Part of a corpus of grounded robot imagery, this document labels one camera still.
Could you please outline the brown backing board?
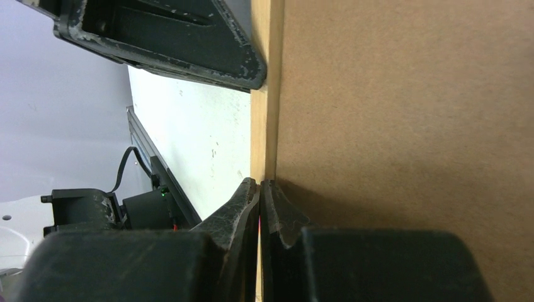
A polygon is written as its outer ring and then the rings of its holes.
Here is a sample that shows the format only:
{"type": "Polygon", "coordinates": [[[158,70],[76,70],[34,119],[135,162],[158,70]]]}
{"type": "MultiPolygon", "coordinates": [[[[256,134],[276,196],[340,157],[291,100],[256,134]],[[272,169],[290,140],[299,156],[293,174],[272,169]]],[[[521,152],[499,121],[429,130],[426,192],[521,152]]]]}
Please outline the brown backing board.
{"type": "Polygon", "coordinates": [[[323,225],[457,234],[533,300],[533,2],[287,1],[276,176],[323,225]]]}

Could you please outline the wooden picture frame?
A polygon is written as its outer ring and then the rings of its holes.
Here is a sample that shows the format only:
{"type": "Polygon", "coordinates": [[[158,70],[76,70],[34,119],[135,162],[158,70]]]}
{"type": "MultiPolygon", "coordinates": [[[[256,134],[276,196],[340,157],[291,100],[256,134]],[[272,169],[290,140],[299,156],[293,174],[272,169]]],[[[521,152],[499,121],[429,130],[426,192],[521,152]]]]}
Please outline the wooden picture frame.
{"type": "Polygon", "coordinates": [[[267,66],[266,79],[251,91],[251,177],[260,183],[276,176],[284,1],[251,1],[251,38],[267,66]]]}

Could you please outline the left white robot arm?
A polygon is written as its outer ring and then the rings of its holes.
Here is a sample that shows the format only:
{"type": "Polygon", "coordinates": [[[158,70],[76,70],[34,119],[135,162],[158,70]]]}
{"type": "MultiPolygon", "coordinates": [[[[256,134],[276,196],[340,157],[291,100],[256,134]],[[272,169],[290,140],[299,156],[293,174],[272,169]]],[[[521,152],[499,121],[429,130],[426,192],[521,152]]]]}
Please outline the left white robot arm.
{"type": "MultiPolygon", "coordinates": [[[[25,1],[64,42],[157,76],[250,92],[266,62],[225,1],[25,1]]],[[[1,206],[1,272],[21,269],[53,232],[190,229],[201,222],[162,161],[142,169],[153,190],[119,205],[115,191],[55,189],[1,206]]]]}

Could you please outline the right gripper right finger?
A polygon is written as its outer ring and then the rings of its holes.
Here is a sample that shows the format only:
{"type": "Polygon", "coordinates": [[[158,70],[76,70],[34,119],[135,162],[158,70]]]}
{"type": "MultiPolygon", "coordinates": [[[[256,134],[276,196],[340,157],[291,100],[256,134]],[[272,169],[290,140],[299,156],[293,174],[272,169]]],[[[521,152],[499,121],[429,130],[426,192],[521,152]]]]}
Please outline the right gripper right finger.
{"type": "Polygon", "coordinates": [[[467,246],[433,230],[322,228],[261,183],[264,301],[492,301],[467,246]]]}

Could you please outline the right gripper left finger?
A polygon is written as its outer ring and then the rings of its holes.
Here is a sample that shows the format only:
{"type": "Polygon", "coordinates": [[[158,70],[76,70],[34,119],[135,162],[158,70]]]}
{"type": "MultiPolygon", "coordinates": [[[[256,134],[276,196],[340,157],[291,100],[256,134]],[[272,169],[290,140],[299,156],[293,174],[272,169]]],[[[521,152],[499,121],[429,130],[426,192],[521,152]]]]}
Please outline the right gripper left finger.
{"type": "Polygon", "coordinates": [[[259,191],[245,178],[191,230],[58,232],[34,251],[16,301],[254,301],[259,191]]]}

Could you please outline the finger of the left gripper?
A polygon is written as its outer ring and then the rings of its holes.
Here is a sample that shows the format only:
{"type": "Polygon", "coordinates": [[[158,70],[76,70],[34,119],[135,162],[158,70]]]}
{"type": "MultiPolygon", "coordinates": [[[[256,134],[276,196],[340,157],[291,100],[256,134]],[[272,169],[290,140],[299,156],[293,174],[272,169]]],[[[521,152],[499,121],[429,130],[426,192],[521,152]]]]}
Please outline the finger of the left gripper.
{"type": "Polygon", "coordinates": [[[225,1],[25,1],[54,35],[152,74],[249,92],[267,66],[225,1]]]}

